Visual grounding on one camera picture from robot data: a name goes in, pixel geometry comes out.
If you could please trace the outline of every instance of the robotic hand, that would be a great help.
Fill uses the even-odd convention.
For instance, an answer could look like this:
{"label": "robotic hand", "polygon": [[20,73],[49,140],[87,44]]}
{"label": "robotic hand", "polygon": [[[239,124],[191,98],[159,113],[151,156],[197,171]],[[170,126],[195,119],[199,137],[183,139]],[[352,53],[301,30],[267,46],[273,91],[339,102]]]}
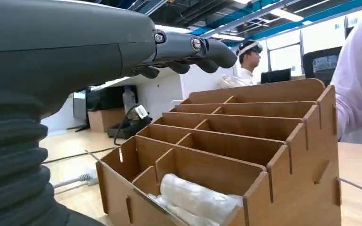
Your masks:
{"label": "robotic hand", "polygon": [[222,43],[155,29],[146,15],[71,0],[0,0],[0,226],[98,226],[53,198],[43,117],[71,92],[156,68],[232,67]]}
{"label": "robotic hand", "polygon": [[154,68],[169,67],[173,71],[184,74],[189,65],[196,64],[207,73],[214,73],[218,67],[234,66],[236,56],[223,43],[199,38],[195,35],[180,34],[157,30],[154,32],[156,52],[154,56],[135,67],[131,76],[142,74],[155,78],[159,71]]}

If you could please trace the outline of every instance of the white label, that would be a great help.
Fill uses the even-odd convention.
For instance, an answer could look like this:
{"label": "white label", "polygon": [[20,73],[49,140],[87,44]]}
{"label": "white label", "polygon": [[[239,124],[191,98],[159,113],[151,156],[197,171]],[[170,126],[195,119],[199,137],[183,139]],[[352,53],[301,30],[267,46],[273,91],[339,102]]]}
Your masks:
{"label": "white label", "polygon": [[145,110],[145,108],[142,105],[139,105],[135,108],[135,111],[137,112],[138,116],[143,119],[148,115],[148,112]]}

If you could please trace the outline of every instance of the clear plastic wrap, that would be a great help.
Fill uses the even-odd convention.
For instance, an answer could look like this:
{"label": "clear plastic wrap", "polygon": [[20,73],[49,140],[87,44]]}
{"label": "clear plastic wrap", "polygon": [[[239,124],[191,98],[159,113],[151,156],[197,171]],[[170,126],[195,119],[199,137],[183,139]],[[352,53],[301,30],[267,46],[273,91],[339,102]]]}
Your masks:
{"label": "clear plastic wrap", "polygon": [[240,200],[234,197],[191,183],[174,174],[163,177],[160,193],[174,206],[219,224],[237,205],[241,205]]}
{"label": "clear plastic wrap", "polygon": [[157,204],[159,204],[164,209],[167,209],[174,215],[178,216],[189,226],[220,226],[219,223],[214,222],[208,218],[195,216],[192,213],[190,213],[180,207],[174,206],[162,195],[159,195],[158,197],[156,197],[152,194],[148,194],[148,197],[151,198],[153,201],[155,201]]}
{"label": "clear plastic wrap", "polygon": [[217,86],[219,89],[227,89],[240,86],[248,86],[249,81],[235,75],[222,75]]}

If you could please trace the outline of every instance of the black chair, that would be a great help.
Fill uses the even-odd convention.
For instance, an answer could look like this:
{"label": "black chair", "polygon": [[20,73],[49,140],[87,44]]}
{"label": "black chair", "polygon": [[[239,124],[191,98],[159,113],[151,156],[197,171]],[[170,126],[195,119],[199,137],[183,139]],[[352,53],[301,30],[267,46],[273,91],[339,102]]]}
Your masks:
{"label": "black chair", "polygon": [[303,56],[306,78],[321,80],[326,86],[331,82],[342,47],[329,48],[307,53]]}

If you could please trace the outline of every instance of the robotic finger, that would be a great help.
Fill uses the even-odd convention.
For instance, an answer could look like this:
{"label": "robotic finger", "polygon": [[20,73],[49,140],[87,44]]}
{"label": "robotic finger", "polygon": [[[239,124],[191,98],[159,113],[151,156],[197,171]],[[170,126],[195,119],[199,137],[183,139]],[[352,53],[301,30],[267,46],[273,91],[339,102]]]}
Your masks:
{"label": "robotic finger", "polygon": [[237,60],[226,45],[216,40],[160,30],[155,31],[154,38],[154,55],[138,65],[132,75],[141,73],[148,78],[154,78],[158,75],[158,70],[152,67],[169,67],[177,73],[184,74],[188,72],[189,65],[193,64],[207,73],[214,73],[219,66],[230,68]]}

